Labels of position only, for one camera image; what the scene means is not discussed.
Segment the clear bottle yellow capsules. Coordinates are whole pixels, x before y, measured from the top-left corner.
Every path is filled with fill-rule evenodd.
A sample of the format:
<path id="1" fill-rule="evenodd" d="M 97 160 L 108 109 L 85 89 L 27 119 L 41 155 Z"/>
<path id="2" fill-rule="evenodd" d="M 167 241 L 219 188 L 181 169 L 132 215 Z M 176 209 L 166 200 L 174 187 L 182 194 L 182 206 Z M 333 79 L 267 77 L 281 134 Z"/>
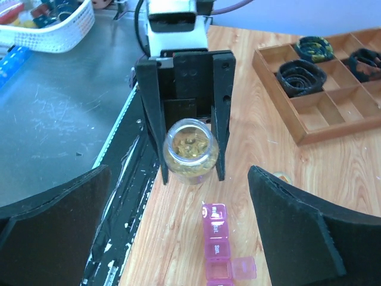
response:
<path id="1" fill-rule="evenodd" d="M 168 169 L 186 185 L 203 183 L 218 159 L 219 147 L 209 127 L 185 118 L 167 132 L 163 155 Z"/>

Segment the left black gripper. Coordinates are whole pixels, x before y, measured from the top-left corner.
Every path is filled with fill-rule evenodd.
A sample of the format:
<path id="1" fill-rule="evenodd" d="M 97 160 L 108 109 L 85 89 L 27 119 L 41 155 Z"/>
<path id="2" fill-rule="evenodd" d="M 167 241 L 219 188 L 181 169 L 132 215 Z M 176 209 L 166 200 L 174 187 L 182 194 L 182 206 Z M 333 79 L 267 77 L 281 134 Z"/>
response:
<path id="1" fill-rule="evenodd" d="M 161 165 L 163 184 L 168 167 L 163 153 L 166 123 L 198 119 L 210 123 L 219 151 L 218 179 L 226 175 L 230 108 L 236 59 L 232 51 L 177 51 L 140 60 L 136 75 L 150 140 Z"/>

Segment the gold bottle lid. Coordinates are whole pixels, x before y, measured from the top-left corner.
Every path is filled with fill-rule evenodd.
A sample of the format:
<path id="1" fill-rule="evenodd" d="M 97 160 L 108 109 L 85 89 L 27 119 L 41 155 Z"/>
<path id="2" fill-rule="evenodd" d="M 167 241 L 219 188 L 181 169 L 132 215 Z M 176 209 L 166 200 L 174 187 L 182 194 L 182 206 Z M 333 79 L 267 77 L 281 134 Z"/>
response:
<path id="1" fill-rule="evenodd" d="M 274 172 L 273 175 L 285 181 L 287 184 L 292 184 L 291 178 L 284 172 Z"/>

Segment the pink weekly pill organizer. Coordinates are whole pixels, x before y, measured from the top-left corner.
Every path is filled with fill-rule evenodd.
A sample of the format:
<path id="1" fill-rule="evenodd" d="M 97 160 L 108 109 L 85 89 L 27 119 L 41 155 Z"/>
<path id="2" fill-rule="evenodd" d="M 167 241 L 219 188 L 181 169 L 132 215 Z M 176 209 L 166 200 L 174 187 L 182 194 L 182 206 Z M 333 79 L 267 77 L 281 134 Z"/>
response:
<path id="1" fill-rule="evenodd" d="M 225 204 L 202 205 L 205 276 L 207 285 L 234 285 L 257 278 L 252 256 L 232 258 Z"/>

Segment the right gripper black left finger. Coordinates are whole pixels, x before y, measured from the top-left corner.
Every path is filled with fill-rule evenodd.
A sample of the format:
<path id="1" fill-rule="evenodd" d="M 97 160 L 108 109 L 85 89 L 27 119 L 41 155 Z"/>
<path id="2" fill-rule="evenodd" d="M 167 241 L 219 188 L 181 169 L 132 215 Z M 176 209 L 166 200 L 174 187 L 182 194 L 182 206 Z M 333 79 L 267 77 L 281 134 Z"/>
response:
<path id="1" fill-rule="evenodd" d="M 1 207 L 1 285 L 80 285 L 108 200 L 110 168 Z"/>

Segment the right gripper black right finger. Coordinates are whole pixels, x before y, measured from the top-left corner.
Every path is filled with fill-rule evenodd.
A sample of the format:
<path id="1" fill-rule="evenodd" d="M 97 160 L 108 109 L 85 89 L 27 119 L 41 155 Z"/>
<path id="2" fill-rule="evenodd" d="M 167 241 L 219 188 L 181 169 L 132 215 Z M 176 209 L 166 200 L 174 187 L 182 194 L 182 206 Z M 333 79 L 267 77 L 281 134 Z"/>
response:
<path id="1" fill-rule="evenodd" d="M 259 166 L 251 200 L 273 285 L 379 285 L 380 218 L 333 204 Z"/>

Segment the wooden compartment tray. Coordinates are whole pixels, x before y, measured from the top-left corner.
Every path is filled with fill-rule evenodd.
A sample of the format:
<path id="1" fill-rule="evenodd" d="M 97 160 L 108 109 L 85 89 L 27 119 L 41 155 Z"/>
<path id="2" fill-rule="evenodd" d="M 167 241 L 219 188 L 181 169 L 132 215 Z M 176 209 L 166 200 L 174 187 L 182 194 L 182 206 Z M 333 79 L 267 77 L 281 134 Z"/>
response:
<path id="1" fill-rule="evenodd" d="M 380 29 L 306 36 L 252 61 L 298 145 L 380 127 Z"/>

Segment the white plastic basket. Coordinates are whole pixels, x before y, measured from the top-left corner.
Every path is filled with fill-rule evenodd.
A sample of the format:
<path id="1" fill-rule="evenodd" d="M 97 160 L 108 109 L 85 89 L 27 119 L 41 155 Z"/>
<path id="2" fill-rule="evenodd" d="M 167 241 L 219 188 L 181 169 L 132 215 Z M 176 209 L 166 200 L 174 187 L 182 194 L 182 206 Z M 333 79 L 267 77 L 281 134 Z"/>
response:
<path id="1" fill-rule="evenodd" d="M 72 50 L 95 22 L 91 1 L 83 1 L 67 19 L 40 29 L 1 26 L 1 44 L 23 46 L 32 51 L 63 53 Z"/>

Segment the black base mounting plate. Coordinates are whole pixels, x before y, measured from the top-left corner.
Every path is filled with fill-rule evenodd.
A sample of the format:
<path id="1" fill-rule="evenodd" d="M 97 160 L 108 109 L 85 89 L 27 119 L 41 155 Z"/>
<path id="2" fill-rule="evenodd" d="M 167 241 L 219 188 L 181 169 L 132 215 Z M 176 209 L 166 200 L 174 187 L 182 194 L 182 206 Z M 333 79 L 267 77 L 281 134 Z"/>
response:
<path id="1" fill-rule="evenodd" d="M 82 285 L 118 285 L 158 172 L 137 86 L 94 162 L 102 164 L 111 169 L 111 186 Z"/>

